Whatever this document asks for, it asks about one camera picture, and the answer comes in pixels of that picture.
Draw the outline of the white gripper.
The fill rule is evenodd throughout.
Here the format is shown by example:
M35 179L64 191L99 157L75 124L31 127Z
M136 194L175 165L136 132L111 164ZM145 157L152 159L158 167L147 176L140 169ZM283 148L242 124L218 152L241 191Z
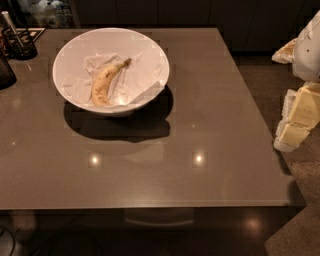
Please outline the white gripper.
M293 74L305 82L284 98L282 119L273 146L281 152L297 149L320 122L320 10L300 32L272 55L280 64L292 63Z

